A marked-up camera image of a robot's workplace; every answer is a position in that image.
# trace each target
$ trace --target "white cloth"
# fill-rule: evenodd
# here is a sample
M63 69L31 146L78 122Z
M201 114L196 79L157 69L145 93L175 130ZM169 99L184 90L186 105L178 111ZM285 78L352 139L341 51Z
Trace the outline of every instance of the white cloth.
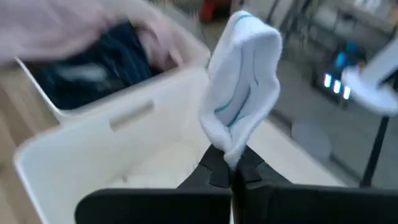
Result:
M216 46L199 117L210 142L225 152L232 169L250 134L278 99L281 53L279 32L245 11L231 16Z

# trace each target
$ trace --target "laundry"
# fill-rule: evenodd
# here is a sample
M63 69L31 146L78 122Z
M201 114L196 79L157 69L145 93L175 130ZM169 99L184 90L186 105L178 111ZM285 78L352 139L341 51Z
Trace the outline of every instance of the laundry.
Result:
M77 54L117 23L95 0L0 1L0 65Z
M158 73L148 64L135 28L123 22L88 50L39 66L35 78L57 108L72 110Z
M281 53L279 32L245 11L230 17L216 46L199 115L210 142L225 152L232 169L278 99Z
M182 65L181 53L176 47L167 21L150 15L147 19L135 20L132 23L137 29L138 38L150 65L161 70L170 70Z

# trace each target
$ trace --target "black stand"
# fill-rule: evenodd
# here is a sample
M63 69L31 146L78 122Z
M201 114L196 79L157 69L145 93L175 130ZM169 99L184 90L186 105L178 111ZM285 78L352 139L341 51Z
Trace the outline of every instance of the black stand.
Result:
M398 88L398 77L396 75L398 75L398 72L395 72L393 74L394 84L392 84L392 88L394 90L397 90L397 88ZM383 141L384 141L384 137L386 135L389 121L390 121L390 117L388 117L388 116L383 116L381 118L379 130L377 131L377 135L376 135L376 138L373 143L373 149L372 149L371 155L369 157L368 164L366 165L363 178L359 183L360 187L371 187L372 186L372 178L374 175L374 171L376 170L376 167L377 167L377 162L379 160L381 147L383 146Z

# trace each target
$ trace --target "wooden floor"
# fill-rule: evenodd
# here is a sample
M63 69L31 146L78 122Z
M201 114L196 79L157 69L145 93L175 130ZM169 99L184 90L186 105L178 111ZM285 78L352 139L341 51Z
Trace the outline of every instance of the wooden floor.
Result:
M0 68L0 223L39 224L16 174L17 146L58 123L19 67Z

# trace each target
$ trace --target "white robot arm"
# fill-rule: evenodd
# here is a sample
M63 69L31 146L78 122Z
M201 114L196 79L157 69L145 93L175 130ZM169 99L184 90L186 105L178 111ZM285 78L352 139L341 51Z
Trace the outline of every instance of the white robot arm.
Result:
M365 68L347 68L341 81L351 88L351 97L373 113L393 116L398 113L398 95L381 83L398 69L398 39L385 46Z

